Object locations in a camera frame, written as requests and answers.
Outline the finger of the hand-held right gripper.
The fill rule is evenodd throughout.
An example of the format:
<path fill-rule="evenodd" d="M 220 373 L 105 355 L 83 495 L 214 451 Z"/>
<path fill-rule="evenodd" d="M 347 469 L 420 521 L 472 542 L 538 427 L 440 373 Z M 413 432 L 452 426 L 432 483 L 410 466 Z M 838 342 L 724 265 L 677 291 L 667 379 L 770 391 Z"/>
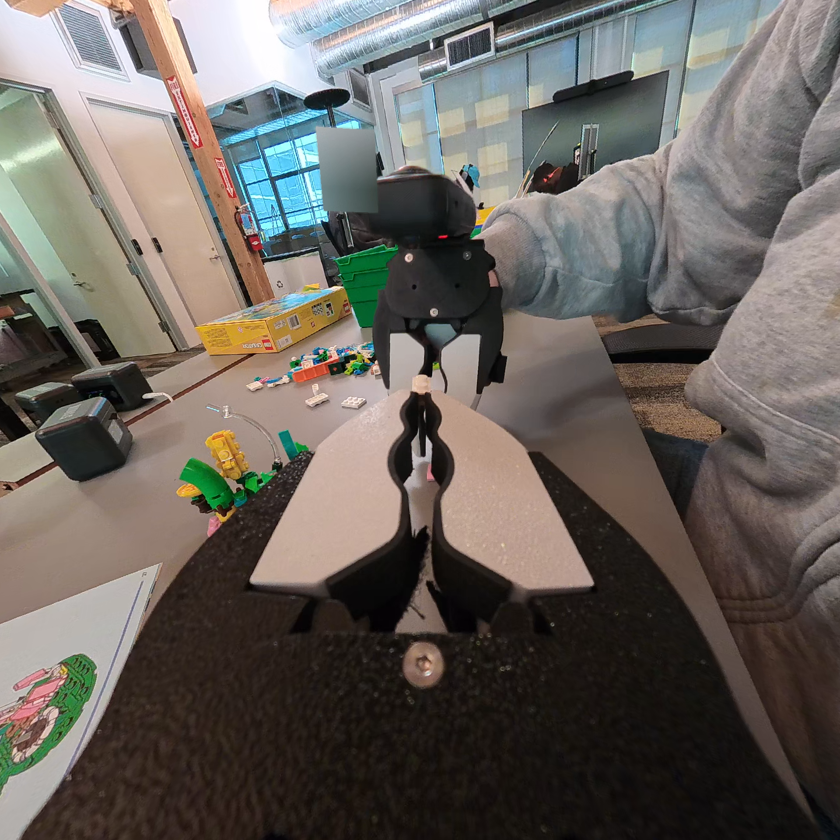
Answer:
<path fill-rule="evenodd" d="M 413 332 L 391 332 L 389 337 L 389 395 L 413 389 L 418 375 L 432 377 L 432 361 L 424 329 Z"/>
<path fill-rule="evenodd" d="M 444 393 L 471 410 L 476 410 L 480 402 L 480 342 L 477 333 L 461 333 L 443 344 L 438 355 Z"/>

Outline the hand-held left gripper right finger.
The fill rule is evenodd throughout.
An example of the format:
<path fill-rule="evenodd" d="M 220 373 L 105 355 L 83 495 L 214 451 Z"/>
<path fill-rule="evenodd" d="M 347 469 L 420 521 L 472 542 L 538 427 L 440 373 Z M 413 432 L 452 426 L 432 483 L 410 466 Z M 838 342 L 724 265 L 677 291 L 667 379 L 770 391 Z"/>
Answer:
<path fill-rule="evenodd" d="M 447 394 L 427 395 L 438 493 L 432 563 L 442 595 L 490 623 L 507 603 L 592 591 L 594 581 L 528 450 Z"/>

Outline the person's right forearm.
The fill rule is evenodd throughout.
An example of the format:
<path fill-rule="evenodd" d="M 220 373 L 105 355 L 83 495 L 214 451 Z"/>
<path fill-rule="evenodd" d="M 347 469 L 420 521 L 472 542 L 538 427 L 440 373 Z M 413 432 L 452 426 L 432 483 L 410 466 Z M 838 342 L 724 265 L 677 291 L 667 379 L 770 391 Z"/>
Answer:
<path fill-rule="evenodd" d="M 499 205 L 479 238 L 496 262 L 502 306 L 550 319 L 727 321 L 732 305 L 704 300 L 677 256 L 666 191 L 676 146 L 609 164 L 563 194 Z"/>

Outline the pile of loose lego pieces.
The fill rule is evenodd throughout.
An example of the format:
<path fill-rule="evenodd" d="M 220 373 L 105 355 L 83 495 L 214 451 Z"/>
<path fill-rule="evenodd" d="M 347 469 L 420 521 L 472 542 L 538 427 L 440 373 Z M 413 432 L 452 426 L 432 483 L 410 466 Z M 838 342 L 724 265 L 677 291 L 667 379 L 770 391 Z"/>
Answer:
<path fill-rule="evenodd" d="M 330 364 L 329 376 L 363 376 L 367 374 L 374 378 L 382 376 L 373 342 L 366 341 L 344 346 L 316 347 L 308 353 L 291 356 L 288 360 L 288 369 L 281 374 L 257 376 L 249 382 L 261 381 L 265 384 L 264 389 L 295 383 L 291 378 L 292 371 L 300 367 L 308 368 L 324 362 Z"/>

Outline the yellow lego set box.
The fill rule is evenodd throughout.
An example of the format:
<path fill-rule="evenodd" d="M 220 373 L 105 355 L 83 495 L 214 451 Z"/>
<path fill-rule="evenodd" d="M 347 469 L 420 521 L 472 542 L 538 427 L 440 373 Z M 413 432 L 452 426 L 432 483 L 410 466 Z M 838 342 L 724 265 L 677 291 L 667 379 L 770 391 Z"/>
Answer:
<path fill-rule="evenodd" d="M 351 312 L 342 287 L 300 291 L 201 324 L 196 333 L 211 355 L 278 353 Z"/>

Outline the lego instruction booklet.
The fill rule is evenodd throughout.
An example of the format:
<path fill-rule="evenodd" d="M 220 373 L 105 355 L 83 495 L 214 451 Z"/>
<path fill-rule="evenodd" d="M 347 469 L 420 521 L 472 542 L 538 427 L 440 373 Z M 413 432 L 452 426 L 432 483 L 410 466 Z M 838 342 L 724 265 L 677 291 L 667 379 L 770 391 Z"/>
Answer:
<path fill-rule="evenodd" d="M 20 838 L 87 747 L 161 572 L 155 564 L 1 625 L 1 838 Z"/>

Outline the person's leg in jeans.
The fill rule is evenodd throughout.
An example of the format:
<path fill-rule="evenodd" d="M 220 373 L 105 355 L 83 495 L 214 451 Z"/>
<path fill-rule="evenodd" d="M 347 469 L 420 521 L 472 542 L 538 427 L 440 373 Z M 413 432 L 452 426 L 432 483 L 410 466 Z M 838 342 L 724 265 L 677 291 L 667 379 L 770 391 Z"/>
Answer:
<path fill-rule="evenodd" d="M 720 490 L 720 481 L 711 474 L 711 469 L 702 466 L 710 445 L 653 428 L 643 428 L 643 434 L 680 520 L 685 522 L 689 515 L 698 477 L 700 505 L 707 508 L 709 499 Z"/>

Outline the red fire extinguisher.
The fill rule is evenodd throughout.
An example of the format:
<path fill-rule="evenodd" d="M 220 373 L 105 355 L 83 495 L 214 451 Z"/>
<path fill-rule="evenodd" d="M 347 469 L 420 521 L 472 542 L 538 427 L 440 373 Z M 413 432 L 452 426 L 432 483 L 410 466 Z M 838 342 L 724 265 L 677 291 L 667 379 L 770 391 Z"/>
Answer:
<path fill-rule="evenodd" d="M 237 205 L 234 219 L 250 250 L 261 255 L 264 252 L 264 242 L 250 207 L 247 204 Z"/>

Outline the black disc lamp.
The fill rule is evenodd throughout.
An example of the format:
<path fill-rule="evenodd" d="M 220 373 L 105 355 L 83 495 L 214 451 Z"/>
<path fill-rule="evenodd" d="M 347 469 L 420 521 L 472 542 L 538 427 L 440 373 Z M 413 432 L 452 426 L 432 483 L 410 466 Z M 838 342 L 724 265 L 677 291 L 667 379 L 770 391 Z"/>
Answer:
<path fill-rule="evenodd" d="M 326 88 L 308 94 L 303 99 L 303 105 L 313 112 L 326 112 L 330 128 L 337 128 L 335 109 L 342 107 L 351 100 L 350 91 L 343 88 Z"/>

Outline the black video bar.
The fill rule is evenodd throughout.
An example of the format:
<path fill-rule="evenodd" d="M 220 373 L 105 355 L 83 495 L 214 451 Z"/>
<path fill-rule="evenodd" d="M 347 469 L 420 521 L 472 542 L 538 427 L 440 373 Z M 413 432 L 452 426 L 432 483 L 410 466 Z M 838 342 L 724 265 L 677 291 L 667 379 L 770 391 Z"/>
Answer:
<path fill-rule="evenodd" d="M 601 91 L 626 85 L 633 79 L 634 72 L 632 70 L 624 70 L 606 77 L 591 79 L 556 91 L 552 96 L 552 103 L 559 104 L 575 98 L 589 97 Z"/>

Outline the dark grey power station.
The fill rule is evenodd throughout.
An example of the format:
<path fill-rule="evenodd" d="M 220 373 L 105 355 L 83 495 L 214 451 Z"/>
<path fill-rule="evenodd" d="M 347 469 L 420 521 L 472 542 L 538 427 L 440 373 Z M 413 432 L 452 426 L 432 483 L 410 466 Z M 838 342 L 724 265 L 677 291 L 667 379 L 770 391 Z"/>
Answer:
<path fill-rule="evenodd" d="M 14 399 L 32 423 L 39 427 L 54 411 L 79 403 L 82 396 L 72 384 L 46 382 L 16 393 Z"/>
<path fill-rule="evenodd" d="M 130 430 L 101 396 L 56 409 L 35 432 L 35 439 L 77 482 L 121 468 L 133 444 Z"/>
<path fill-rule="evenodd" d="M 118 412 L 132 411 L 147 402 L 151 386 L 135 361 L 121 361 L 74 374 L 70 383 L 82 398 L 101 396 Z"/>

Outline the silver ventilation duct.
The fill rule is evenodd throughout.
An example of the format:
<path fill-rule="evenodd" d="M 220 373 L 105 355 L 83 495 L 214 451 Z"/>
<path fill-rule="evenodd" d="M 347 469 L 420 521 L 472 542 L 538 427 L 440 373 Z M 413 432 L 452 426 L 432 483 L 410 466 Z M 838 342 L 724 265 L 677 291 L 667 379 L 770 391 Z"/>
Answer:
<path fill-rule="evenodd" d="M 399 41 L 435 38 L 452 28 L 482 23 L 522 2 L 272 1 L 271 26 L 288 47 L 331 37 L 345 29 L 351 38 L 395 32 Z"/>
<path fill-rule="evenodd" d="M 496 58 L 514 56 L 530 48 L 577 35 L 582 30 L 605 22 L 610 23 L 666 5 L 670 5 L 670 1 L 567 2 L 516 18 L 501 26 L 488 21 L 472 28 L 475 31 L 490 28 L 491 45 L 487 52 L 462 61 L 453 61 L 448 57 L 449 44 L 469 40 L 471 30 L 466 30 L 445 38 L 442 46 L 424 51 L 418 58 L 419 76 L 422 83 L 427 83 L 451 72 L 460 72 Z M 407 15 L 403 21 L 398 22 L 394 9 L 315 40 L 311 44 L 311 53 L 318 73 L 324 77 L 333 77 L 344 70 L 357 69 L 394 57 L 440 36 L 440 29 L 436 35 L 431 29 L 421 32 L 419 24 L 414 22 L 416 17 L 416 14 Z"/>

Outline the wall television screen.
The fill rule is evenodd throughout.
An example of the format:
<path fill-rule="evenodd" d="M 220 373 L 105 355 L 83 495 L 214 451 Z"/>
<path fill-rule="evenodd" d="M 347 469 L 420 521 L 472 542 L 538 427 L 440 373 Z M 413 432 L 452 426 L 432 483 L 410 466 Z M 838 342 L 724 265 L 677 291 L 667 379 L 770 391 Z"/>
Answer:
<path fill-rule="evenodd" d="M 620 87 L 522 113 L 525 193 L 560 194 L 606 165 L 659 147 L 667 70 Z"/>

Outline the wooden support post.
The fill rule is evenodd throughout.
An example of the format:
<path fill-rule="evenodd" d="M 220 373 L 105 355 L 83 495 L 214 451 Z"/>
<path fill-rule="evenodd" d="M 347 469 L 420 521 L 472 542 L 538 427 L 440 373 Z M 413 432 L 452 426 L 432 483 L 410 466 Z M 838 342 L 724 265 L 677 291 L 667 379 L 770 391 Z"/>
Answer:
<path fill-rule="evenodd" d="M 166 1 L 132 1 L 154 63 L 161 73 L 194 161 L 224 231 L 234 263 L 252 303 L 272 299 L 272 286 L 261 258 L 252 252 L 235 222 L 240 205 L 235 185 L 208 116 L 174 18 Z"/>

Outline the wall air vent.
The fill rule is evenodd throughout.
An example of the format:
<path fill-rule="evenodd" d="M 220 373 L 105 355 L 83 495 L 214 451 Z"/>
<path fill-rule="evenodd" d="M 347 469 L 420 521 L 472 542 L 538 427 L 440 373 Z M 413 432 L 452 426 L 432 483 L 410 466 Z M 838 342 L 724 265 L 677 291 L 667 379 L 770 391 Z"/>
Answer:
<path fill-rule="evenodd" d="M 51 16 L 79 70 L 130 80 L 100 12 L 81 2 L 68 2 L 60 5 Z"/>

